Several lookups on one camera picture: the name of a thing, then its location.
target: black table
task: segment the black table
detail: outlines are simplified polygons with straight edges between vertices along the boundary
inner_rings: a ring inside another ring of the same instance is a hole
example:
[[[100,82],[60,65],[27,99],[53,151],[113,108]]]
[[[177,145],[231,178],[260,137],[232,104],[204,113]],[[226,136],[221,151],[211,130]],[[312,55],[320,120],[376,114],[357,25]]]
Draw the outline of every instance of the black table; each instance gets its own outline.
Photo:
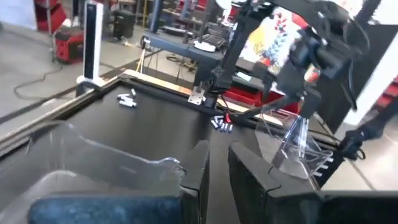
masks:
[[[115,82],[103,93],[88,93],[43,121],[63,119],[74,124],[85,138],[151,160],[181,159],[198,141],[207,139],[210,143],[207,223],[239,223],[229,183],[228,146],[239,141],[261,156],[255,126],[236,124],[231,134],[221,133],[210,124],[211,117],[221,114],[220,111],[187,103],[187,96],[150,84],[120,83]],[[137,92],[134,109],[119,105],[116,99],[118,94],[129,93],[132,86]],[[9,136],[0,144],[16,137],[18,134]],[[29,170],[15,174],[20,175],[29,176]]]

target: gray concrete floor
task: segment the gray concrete floor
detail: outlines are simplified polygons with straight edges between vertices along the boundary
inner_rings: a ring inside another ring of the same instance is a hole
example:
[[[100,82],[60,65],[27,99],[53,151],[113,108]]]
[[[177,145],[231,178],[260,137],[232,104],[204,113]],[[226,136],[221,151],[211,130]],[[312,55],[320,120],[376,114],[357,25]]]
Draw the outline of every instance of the gray concrete floor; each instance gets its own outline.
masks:
[[[141,30],[135,30],[132,43],[141,38]],[[161,52],[158,57],[153,56],[150,67],[177,76],[178,64],[169,62],[165,57],[170,52]],[[101,46],[100,74],[120,67],[140,57],[140,48],[129,48],[118,44],[103,42]],[[45,34],[18,27],[4,25],[0,32],[0,116],[27,106],[34,101],[20,100],[13,93],[13,88],[23,82],[41,78],[46,72],[59,68],[52,63],[49,54],[49,40]],[[27,86],[20,92],[29,96],[49,96],[75,85],[77,76],[82,73],[82,64],[65,65],[60,72],[49,75],[44,82]],[[194,74],[182,68],[180,78],[192,82]],[[19,118],[13,119],[0,126],[0,136],[26,124],[44,113],[64,104],[67,99],[57,100],[42,105]],[[398,118],[390,122],[382,139],[365,143],[363,149],[368,155],[365,161],[357,161],[354,166],[345,162],[336,174],[326,184],[325,189],[366,190],[371,187],[378,190],[397,190],[398,179],[394,178],[398,170]]]

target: clear acrylic panel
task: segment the clear acrylic panel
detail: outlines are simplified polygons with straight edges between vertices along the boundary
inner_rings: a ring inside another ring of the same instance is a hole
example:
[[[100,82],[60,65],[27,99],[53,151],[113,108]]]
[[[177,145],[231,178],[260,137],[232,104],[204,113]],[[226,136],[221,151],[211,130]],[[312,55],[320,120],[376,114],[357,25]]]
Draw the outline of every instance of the clear acrylic panel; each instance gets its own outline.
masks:
[[[178,189],[179,161],[150,161],[91,141],[70,123],[53,121],[0,166],[0,223],[26,223],[38,199],[62,192],[136,194]]]
[[[271,132],[267,121],[272,114],[263,109],[256,128],[256,137],[262,157],[282,172],[301,179],[311,178],[330,160],[332,151],[321,150],[310,134],[308,119],[296,116],[284,123],[286,133],[279,136]]]

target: transparent plastic finger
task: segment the transparent plastic finger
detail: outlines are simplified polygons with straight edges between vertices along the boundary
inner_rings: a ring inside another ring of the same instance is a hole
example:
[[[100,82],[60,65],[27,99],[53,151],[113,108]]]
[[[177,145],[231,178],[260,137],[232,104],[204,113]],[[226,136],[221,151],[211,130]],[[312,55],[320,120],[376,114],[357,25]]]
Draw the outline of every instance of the transparent plastic finger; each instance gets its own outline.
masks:
[[[322,150],[308,133],[308,119],[297,116],[287,123],[284,136],[271,132],[267,117],[262,111],[262,123],[257,125],[256,137],[262,157],[282,172],[301,179],[310,179],[319,169],[327,167],[333,152]]]
[[[44,123],[26,150],[0,167],[0,223],[25,223],[30,205],[60,192],[139,194],[178,189],[175,158],[151,161],[84,138],[65,121]]]

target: workbench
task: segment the workbench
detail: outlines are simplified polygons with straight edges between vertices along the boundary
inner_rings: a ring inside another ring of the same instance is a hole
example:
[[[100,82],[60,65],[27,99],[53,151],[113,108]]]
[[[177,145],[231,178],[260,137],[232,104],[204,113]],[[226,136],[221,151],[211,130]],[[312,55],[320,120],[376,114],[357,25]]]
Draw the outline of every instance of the workbench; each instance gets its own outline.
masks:
[[[25,145],[15,144],[18,137],[51,120],[67,121],[87,139],[150,160],[165,157],[182,159],[198,141],[206,139],[210,147],[207,223],[239,223],[229,183],[228,147],[231,142],[238,141],[261,157],[255,135],[256,122],[237,123],[231,134],[221,133],[214,129],[210,119],[222,111],[188,103],[190,90],[131,70],[124,73],[108,81],[102,92],[86,93],[3,138],[0,155],[4,159],[0,167],[11,161],[14,154],[24,152]],[[129,93],[131,88],[137,92],[137,107],[122,107],[117,95]],[[234,105],[230,108],[242,110]],[[278,125],[272,125],[271,129],[274,133],[284,133]],[[333,148],[328,141],[317,141],[322,147]],[[20,176],[33,178],[35,175],[30,173],[34,170],[20,169],[19,172],[13,175],[18,179],[11,178],[13,181],[0,184],[0,189],[6,186],[17,192],[24,182],[29,181]],[[1,192],[0,197],[7,196]]]

